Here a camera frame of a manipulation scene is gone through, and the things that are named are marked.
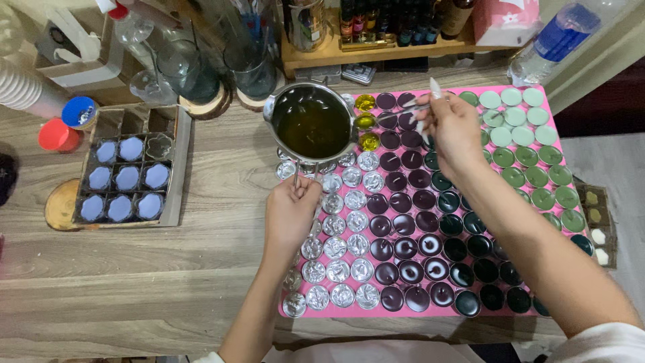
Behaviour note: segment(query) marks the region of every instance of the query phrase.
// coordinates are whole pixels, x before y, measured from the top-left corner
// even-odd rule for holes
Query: wood grain surface
[[[508,84],[505,63],[434,68],[443,87]],[[340,93],[428,88],[428,74],[378,73]],[[62,233],[43,207],[79,177],[88,145],[73,154],[37,144],[43,119],[0,110],[0,152],[17,156],[16,190],[0,207],[0,356],[118,357],[217,349],[261,259],[264,203],[278,182],[276,144],[261,114],[237,101],[195,121],[180,226]],[[397,337],[448,342],[561,339],[547,318],[279,318],[275,342]]]

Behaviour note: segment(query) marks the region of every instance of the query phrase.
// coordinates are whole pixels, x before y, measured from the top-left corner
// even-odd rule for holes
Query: wood slice
[[[233,100],[232,92],[220,81],[217,97],[204,105],[196,105],[183,97],[179,97],[179,104],[187,108],[188,114],[194,119],[214,119],[224,113]]]
[[[275,85],[275,89],[280,89],[286,84],[284,80],[284,74],[277,68],[275,71],[277,72],[277,83]],[[242,93],[239,88],[235,89],[235,95],[237,96],[237,100],[240,102],[240,105],[242,105],[242,107],[244,107],[245,109],[253,112],[263,111],[266,98],[261,99],[260,101],[254,101],[250,99],[246,94]]]
[[[76,205],[76,194],[79,190],[79,178],[68,180],[57,186],[45,203],[45,221],[56,231],[75,232],[83,229],[72,223]]]

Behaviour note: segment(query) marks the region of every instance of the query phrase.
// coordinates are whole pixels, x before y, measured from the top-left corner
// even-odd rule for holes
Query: water bottle
[[[609,23],[626,0],[574,0],[551,19],[512,62],[508,75],[516,87],[540,83],[585,39]]]
[[[108,15],[114,20],[114,35],[144,67],[154,70],[150,51],[142,43],[148,39],[154,29],[153,22],[143,19],[139,14],[130,11],[117,3],[117,8]]]

